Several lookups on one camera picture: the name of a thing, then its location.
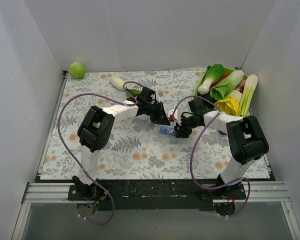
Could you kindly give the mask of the blue pill organizer box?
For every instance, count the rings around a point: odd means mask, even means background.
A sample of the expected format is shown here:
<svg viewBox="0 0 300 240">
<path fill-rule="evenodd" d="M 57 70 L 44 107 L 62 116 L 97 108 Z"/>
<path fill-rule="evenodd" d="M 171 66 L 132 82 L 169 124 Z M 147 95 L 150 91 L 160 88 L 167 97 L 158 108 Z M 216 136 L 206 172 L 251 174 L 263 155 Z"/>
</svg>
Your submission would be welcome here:
<svg viewBox="0 0 300 240">
<path fill-rule="evenodd" d="M 174 127 L 167 126 L 167 125 L 161 125 L 159 133 L 163 134 L 163 135 L 169 135 L 169 136 L 172 136 L 172 137 L 175 137 L 177 135 Z"/>
</svg>

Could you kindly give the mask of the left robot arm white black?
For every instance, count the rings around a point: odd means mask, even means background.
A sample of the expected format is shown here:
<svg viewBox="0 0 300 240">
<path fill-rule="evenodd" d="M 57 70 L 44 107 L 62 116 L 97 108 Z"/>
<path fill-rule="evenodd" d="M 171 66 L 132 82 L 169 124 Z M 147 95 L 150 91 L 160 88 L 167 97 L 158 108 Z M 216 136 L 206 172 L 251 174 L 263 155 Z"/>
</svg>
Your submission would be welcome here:
<svg viewBox="0 0 300 240">
<path fill-rule="evenodd" d="M 157 125 L 170 125 L 164 105 L 156 92 L 143 87 L 139 94 L 131 95 L 123 104 L 100 108 L 92 106 L 84 117 L 78 131 L 81 149 L 80 176 L 72 178 L 76 191 L 85 200 L 98 193 L 93 180 L 97 179 L 97 167 L 102 150 L 109 141 L 115 124 L 129 118 L 147 115 Z"/>
</svg>

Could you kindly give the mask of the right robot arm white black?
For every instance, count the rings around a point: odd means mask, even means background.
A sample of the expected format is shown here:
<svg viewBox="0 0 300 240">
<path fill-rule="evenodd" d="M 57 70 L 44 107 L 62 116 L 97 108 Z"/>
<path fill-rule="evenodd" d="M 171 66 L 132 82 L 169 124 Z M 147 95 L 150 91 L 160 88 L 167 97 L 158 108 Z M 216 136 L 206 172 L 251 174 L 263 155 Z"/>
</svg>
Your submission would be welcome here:
<svg viewBox="0 0 300 240">
<path fill-rule="evenodd" d="M 269 152 L 269 144 L 255 116 L 233 116 L 217 105 L 213 109 L 206 109 L 202 103 L 204 100 L 201 96 L 194 96 L 188 103 L 190 112 L 179 113 L 175 108 L 169 119 L 175 121 L 174 131 L 177 138 L 188 138 L 197 127 L 203 127 L 204 130 L 213 128 L 227 135 L 231 159 L 218 175 L 216 186 L 203 186 L 194 175 L 191 176 L 199 188 L 216 191 L 220 198 L 227 199 L 242 182 L 249 167 Z"/>
</svg>

